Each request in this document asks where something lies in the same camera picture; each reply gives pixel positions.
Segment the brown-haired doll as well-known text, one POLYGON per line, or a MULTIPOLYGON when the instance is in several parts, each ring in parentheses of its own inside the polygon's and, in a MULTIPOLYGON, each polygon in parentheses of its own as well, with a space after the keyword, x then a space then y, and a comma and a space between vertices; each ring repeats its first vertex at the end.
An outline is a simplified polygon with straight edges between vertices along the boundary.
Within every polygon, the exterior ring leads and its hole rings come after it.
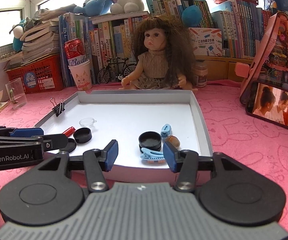
POLYGON ((195 89, 196 60, 182 22, 165 16, 144 19, 133 33, 132 50, 137 64, 122 79, 122 89, 195 89))

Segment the smartphone showing video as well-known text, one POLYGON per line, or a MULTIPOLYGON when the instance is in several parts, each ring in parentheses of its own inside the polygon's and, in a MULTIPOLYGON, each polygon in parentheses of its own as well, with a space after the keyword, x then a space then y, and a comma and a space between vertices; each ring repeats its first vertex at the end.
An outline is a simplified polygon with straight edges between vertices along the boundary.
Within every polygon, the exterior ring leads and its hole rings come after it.
POLYGON ((268 83, 252 82, 246 113, 288 129, 288 91, 268 83))

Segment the red Budweiser can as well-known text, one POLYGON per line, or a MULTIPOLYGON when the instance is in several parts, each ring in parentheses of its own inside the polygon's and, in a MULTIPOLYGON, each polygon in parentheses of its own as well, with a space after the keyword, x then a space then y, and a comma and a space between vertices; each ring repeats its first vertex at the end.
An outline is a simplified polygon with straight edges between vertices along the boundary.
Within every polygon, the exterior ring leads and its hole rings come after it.
POLYGON ((65 42, 64 51, 69 66, 77 66, 87 60, 83 42, 79 38, 65 42))

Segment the light blue hair clip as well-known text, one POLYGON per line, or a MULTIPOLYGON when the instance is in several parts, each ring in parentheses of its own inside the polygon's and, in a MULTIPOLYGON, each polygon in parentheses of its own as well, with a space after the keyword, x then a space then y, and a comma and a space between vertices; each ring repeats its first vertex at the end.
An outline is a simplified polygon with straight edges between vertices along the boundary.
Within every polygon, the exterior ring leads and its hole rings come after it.
POLYGON ((162 152, 153 151, 148 148, 141 148, 140 158, 147 163, 164 163, 165 158, 162 152))

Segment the brown walnut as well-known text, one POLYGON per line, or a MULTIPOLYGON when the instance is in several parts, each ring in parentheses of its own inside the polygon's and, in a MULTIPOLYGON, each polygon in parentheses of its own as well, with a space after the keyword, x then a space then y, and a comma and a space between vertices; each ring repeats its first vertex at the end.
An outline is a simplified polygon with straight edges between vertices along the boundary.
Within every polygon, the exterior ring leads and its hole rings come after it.
POLYGON ((180 141, 179 139, 177 139, 177 137, 170 135, 168 136, 165 140, 165 142, 170 142, 175 148, 179 148, 180 147, 180 141))

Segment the red crayon cap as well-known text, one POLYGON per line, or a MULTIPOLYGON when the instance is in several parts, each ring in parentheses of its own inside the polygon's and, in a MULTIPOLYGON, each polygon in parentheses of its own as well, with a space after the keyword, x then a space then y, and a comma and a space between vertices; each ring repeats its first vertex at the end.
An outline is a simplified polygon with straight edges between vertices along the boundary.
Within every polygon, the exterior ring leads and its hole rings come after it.
POLYGON ((66 137, 70 137, 71 135, 73 135, 73 133, 75 133, 76 129, 71 126, 70 128, 67 128, 63 134, 66 136, 66 137))

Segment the white shallow cardboard box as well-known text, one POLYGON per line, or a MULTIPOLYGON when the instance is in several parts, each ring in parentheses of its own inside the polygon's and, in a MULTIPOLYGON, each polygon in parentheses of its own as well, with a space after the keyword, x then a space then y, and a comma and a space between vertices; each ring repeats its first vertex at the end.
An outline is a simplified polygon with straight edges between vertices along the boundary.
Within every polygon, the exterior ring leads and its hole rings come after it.
POLYGON ((92 139, 71 153, 82 155, 92 148, 104 148, 117 140, 119 155, 105 178, 131 183, 175 183, 177 175, 166 163, 147 164, 140 158, 139 136, 147 131, 159 133, 169 124, 180 148, 201 156, 213 154, 211 140, 201 108, 190 90, 100 90, 77 92, 65 100, 65 111, 58 117, 50 112, 36 127, 45 134, 58 134, 79 121, 94 118, 92 139))

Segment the black round lid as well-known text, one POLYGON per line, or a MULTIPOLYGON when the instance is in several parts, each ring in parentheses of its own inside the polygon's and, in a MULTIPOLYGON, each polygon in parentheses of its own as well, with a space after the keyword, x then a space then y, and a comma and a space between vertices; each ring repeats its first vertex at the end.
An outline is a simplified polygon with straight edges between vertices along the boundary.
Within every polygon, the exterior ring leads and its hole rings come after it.
POLYGON ((77 144, 84 144, 92 139, 92 133, 89 128, 82 127, 73 133, 73 137, 77 144))
POLYGON ((71 153, 76 149, 76 141, 73 138, 68 139, 68 143, 64 148, 60 148, 59 151, 71 153))

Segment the black round container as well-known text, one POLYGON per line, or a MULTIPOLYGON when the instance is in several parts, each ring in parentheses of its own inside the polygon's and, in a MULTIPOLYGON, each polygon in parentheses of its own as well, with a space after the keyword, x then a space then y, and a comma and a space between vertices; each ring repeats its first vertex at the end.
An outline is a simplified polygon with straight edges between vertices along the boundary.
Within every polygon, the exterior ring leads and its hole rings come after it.
POLYGON ((139 148, 141 153, 142 148, 147 148, 153 151, 160 151, 161 150, 161 142, 162 137, 159 133, 148 131, 144 132, 139 136, 139 148))

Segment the white paper cup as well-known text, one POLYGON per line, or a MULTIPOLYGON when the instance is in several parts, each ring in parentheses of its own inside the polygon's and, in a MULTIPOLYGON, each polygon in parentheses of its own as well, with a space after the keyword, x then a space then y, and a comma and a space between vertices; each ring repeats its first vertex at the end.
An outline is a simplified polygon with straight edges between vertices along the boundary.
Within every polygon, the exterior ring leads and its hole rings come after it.
POLYGON ((69 66, 69 70, 78 90, 86 91, 92 88, 89 60, 76 66, 69 66))

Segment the clear glass mug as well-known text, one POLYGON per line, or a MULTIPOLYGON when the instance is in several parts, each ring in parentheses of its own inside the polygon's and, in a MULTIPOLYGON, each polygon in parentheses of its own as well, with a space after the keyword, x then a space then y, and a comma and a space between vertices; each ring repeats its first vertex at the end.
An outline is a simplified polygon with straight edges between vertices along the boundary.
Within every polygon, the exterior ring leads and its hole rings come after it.
POLYGON ((27 97, 20 77, 8 82, 5 87, 13 109, 19 109, 27 104, 27 97))

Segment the red plastic crate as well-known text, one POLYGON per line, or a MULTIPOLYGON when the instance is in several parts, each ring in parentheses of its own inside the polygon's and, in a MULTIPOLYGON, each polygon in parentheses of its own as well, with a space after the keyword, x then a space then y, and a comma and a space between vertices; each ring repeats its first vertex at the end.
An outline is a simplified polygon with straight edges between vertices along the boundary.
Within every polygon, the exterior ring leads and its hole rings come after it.
POLYGON ((64 88, 59 54, 9 69, 6 73, 10 81, 21 78, 25 94, 53 92, 64 88))

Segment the stack of books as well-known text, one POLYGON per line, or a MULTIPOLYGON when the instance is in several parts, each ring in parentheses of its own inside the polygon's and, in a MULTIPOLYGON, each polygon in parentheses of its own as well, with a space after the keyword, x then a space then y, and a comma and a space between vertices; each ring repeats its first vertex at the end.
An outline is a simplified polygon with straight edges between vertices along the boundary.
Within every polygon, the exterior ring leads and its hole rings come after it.
POLYGON ((59 49, 59 16, 73 12, 75 4, 55 10, 40 9, 34 13, 24 28, 21 51, 13 52, 7 60, 10 67, 16 67, 38 59, 42 56, 58 53, 59 49))

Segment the small glass jar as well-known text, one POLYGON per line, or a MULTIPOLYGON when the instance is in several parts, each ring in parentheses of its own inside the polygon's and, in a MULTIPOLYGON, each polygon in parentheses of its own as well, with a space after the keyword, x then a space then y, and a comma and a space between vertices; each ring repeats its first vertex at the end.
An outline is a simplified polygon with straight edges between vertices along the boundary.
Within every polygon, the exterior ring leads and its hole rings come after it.
POLYGON ((197 62, 192 68, 192 72, 194 74, 196 86, 199 88, 205 87, 207 85, 208 75, 208 68, 206 64, 203 62, 197 62))

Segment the black binder clip on box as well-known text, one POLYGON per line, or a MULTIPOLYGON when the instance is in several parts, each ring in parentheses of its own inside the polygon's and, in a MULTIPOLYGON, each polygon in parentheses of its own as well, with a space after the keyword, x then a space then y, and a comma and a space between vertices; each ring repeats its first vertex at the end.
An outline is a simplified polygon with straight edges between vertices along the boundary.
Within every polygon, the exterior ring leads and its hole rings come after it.
POLYGON ((61 113, 65 111, 65 102, 64 99, 60 99, 59 103, 56 102, 55 98, 50 98, 50 102, 53 105, 52 113, 58 117, 61 113))

